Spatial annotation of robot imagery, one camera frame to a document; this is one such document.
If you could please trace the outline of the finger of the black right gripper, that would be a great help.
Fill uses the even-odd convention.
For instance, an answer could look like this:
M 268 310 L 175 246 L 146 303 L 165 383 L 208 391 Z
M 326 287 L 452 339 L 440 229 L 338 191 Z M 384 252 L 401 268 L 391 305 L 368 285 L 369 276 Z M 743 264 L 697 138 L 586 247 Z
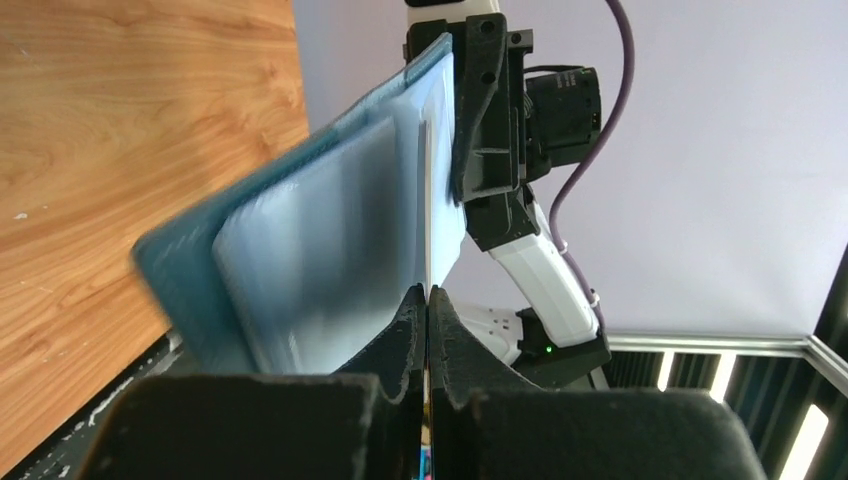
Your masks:
M 470 16 L 457 33 L 451 178 L 458 199 L 471 202 L 518 185 L 506 17 Z

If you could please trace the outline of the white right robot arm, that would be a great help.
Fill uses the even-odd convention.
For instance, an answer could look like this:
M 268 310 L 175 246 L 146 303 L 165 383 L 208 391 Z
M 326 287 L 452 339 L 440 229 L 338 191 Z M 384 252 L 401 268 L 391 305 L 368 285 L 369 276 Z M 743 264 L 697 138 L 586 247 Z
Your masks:
M 452 182 L 478 248 L 528 301 L 520 324 L 466 318 L 467 327 L 528 379 L 564 386 L 605 363 L 602 328 L 574 271 L 555 245 L 531 185 L 581 162 L 601 131 L 596 71 L 526 68 L 530 31 L 504 15 L 475 15 L 457 37 L 457 124 Z

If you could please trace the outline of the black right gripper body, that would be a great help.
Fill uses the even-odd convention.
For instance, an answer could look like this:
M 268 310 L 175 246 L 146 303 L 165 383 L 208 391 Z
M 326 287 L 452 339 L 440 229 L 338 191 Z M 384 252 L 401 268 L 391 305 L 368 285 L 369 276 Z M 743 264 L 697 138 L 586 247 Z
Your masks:
M 532 52 L 530 30 L 512 31 L 506 41 L 505 67 L 509 113 L 492 115 L 512 129 L 507 151 L 479 149 L 480 159 L 511 162 L 517 174 L 508 190 L 466 203 L 467 231 L 477 247 L 490 251 L 521 237 L 538 234 L 530 183 L 556 167 L 581 163 L 601 130 L 598 72 L 581 65 L 526 67 Z

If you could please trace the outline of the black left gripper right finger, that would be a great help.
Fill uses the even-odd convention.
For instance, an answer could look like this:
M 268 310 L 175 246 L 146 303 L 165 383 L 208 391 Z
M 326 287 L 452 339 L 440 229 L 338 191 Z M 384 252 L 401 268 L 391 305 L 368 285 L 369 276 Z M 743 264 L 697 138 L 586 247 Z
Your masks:
M 496 359 L 429 296 L 437 479 L 761 479 L 739 418 L 709 395 L 546 390 Z

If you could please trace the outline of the blue leather card holder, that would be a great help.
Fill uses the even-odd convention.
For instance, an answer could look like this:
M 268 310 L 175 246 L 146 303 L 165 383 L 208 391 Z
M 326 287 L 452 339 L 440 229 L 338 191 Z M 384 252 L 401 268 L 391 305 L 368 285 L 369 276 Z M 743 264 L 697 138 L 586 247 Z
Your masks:
M 203 371 L 323 374 L 444 281 L 466 216 L 451 189 L 443 34 L 282 157 L 144 234 L 133 258 Z

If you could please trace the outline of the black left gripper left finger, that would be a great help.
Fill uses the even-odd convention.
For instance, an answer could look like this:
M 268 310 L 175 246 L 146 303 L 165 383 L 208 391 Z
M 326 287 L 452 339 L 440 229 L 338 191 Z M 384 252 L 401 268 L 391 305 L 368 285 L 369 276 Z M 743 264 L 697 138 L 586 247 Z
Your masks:
M 130 387 L 82 479 L 413 479 L 425 292 L 328 375 L 159 375 Z

